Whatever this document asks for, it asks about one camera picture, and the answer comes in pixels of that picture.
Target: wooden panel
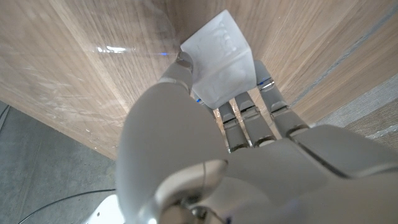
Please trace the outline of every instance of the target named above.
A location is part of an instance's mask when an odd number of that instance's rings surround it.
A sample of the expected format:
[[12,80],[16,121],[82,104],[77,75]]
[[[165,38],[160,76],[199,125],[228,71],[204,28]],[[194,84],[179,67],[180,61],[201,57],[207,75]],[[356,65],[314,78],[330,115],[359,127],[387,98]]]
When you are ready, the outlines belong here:
[[[0,3],[0,100],[115,158],[129,108],[175,58],[179,43],[223,9],[292,102],[394,3],[5,0]],[[396,31],[386,32],[396,37]],[[391,48],[388,41],[394,40],[372,43]],[[388,50],[378,56],[384,54],[391,57]],[[368,63],[378,71],[377,63],[357,60],[350,63]],[[252,95],[260,100],[255,91]],[[329,112],[304,111],[321,117]]]
[[307,122],[316,122],[397,74],[397,62],[398,14],[395,14],[305,96],[294,110]]

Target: robotic hand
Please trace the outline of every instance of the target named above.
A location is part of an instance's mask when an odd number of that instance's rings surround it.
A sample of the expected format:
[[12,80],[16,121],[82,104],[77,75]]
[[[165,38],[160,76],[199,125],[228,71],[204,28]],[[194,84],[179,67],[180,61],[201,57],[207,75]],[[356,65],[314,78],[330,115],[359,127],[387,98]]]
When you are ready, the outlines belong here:
[[126,223],[398,223],[398,155],[334,126],[309,128],[260,61],[257,87],[282,139],[245,92],[219,108],[229,151],[204,104],[190,97],[182,52],[132,107],[116,185]]

